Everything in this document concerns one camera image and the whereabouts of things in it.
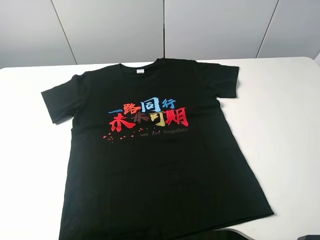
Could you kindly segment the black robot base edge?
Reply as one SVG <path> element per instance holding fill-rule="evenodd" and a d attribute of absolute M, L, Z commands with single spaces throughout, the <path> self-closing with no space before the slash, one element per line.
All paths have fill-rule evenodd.
<path fill-rule="evenodd" d="M 220 229 L 202 233 L 198 240 L 249 240 L 247 236 L 235 230 Z"/>

